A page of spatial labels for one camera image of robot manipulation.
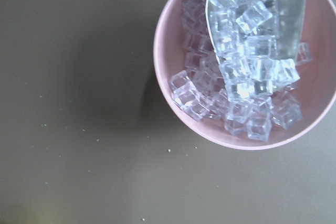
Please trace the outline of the pink ice bowl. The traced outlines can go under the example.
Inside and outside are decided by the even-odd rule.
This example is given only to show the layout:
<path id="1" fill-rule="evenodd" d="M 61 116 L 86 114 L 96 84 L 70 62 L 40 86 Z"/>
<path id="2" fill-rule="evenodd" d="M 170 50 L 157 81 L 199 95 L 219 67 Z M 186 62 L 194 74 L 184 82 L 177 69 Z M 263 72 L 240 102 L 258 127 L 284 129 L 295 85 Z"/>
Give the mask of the pink ice bowl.
<path id="1" fill-rule="evenodd" d="M 185 30 L 181 24 L 182 1 L 168 0 L 159 18 L 153 44 L 156 78 L 177 117 L 203 138 L 239 150 L 265 150 L 292 142 L 314 128 L 335 103 L 335 3 L 333 0 L 306 0 L 301 39 L 310 45 L 313 60 L 299 66 L 301 76 L 293 95 L 301 103 L 302 120 L 285 130 L 273 127 L 267 142 L 231 135 L 223 123 L 211 119 L 196 121 L 173 101 L 169 80 L 184 69 Z"/>

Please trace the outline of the steel ice scoop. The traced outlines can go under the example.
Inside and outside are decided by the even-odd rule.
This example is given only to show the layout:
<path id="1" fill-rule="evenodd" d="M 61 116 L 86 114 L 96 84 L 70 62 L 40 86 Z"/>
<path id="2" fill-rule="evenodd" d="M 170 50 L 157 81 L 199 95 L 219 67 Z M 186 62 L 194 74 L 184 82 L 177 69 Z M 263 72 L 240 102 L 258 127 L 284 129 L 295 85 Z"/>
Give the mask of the steel ice scoop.
<path id="1" fill-rule="evenodd" d="M 306 0 L 279 0 L 280 38 L 277 42 L 281 59 L 297 58 L 299 41 L 303 29 Z M 211 28 L 210 13 L 215 6 L 206 0 L 206 21 L 212 45 L 218 46 L 215 41 L 215 30 Z"/>

